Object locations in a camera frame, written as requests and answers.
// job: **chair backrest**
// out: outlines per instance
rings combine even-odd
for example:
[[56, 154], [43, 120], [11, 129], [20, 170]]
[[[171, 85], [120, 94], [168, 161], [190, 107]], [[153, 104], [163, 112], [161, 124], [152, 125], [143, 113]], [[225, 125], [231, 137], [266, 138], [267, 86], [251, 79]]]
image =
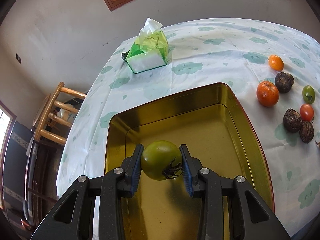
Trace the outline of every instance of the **chair backrest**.
[[71, 126], [72, 126], [72, 123], [70, 123], [68, 121], [65, 121], [64, 119], [62, 119], [62, 118], [60, 118], [60, 117], [58, 117], [55, 114], [50, 112], [53, 106], [60, 107], [62, 109], [65, 109], [65, 110], [73, 113], [73, 114], [77, 114], [78, 113], [78, 110], [75, 109], [74, 107], [57, 101], [57, 98], [58, 98], [58, 95], [60, 94], [60, 92], [66, 93], [68, 95], [71, 95], [71, 96], [74, 96], [74, 97], [80, 98], [80, 99], [85, 99], [85, 97], [86, 97], [86, 95], [83, 94], [83, 93], [74, 91], [74, 90], [69, 89], [69, 88], [65, 88], [64, 87], [64, 83], [60, 82], [59, 85], [57, 86], [57, 89], [55, 90], [55, 92], [50, 97], [49, 102], [47, 103], [46, 107], [42, 111], [42, 115], [40, 117], [38, 126], [37, 126], [36, 131], [35, 131], [35, 140], [36, 141], [39, 141], [41, 136], [43, 136], [43, 137], [45, 137], [45, 138], [47, 138], [47, 139], [49, 139], [51, 141], [54, 141], [56, 143], [61, 144], [61, 145], [65, 145], [66, 144], [66, 141], [67, 141], [66, 138], [63, 138], [60, 135], [54, 134], [54, 133], [49, 132], [49, 131], [44, 129], [44, 126], [45, 126], [46, 121], [47, 121], [48, 118], [50, 118], [50, 119], [52, 119], [52, 120], [54, 120], [57, 123], [60, 123], [62, 125], [66, 125], [67, 127], [71, 128]]

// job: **green tomato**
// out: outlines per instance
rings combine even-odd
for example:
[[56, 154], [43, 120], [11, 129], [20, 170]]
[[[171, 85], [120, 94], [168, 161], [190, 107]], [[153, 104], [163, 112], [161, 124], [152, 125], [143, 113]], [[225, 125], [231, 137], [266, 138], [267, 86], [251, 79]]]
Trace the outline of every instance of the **green tomato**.
[[312, 104], [316, 99], [315, 91], [313, 90], [312, 86], [305, 86], [302, 90], [302, 97], [303, 100], [307, 104]]
[[143, 172], [151, 179], [176, 179], [181, 170], [182, 156], [177, 146], [168, 141], [149, 144], [141, 155]]

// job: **silver bolt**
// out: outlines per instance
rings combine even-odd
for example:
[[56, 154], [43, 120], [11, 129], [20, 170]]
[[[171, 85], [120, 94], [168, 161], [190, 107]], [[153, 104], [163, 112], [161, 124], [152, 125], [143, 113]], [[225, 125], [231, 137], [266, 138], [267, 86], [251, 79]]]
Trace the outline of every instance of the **silver bolt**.
[[237, 181], [240, 182], [240, 183], [243, 183], [243, 182], [245, 182], [245, 178], [242, 177], [242, 176], [238, 176], [237, 177]]
[[208, 174], [208, 173], [210, 172], [210, 170], [207, 169], [207, 168], [202, 168], [202, 169], [200, 170], [200, 172], [201, 172], [202, 174]]
[[84, 181], [86, 181], [86, 180], [87, 180], [87, 177], [84, 176], [84, 175], [81, 175], [81, 176], [78, 177], [78, 181], [79, 181], [79, 182], [84, 182]]
[[122, 168], [115, 168], [115, 169], [113, 170], [113, 172], [114, 172], [115, 174], [121, 174], [121, 173], [123, 172], [123, 169], [122, 169]]

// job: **red tomato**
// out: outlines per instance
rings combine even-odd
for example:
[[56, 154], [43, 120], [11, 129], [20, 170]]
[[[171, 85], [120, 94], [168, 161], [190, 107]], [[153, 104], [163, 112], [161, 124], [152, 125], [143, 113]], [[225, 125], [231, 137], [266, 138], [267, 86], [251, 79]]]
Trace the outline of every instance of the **red tomato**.
[[313, 111], [313, 108], [309, 104], [303, 104], [300, 107], [300, 115], [303, 121], [309, 121], [311, 122], [313, 115], [315, 112]]

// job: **green tissue package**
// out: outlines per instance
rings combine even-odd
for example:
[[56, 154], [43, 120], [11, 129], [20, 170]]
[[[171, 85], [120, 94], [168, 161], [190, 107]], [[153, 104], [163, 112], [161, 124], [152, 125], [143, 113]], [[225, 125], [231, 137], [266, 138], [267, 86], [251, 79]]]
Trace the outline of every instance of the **green tissue package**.
[[140, 30], [125, 59], [134, 74], [167, 65], [169, 45], [161, 27], [148, 18]]

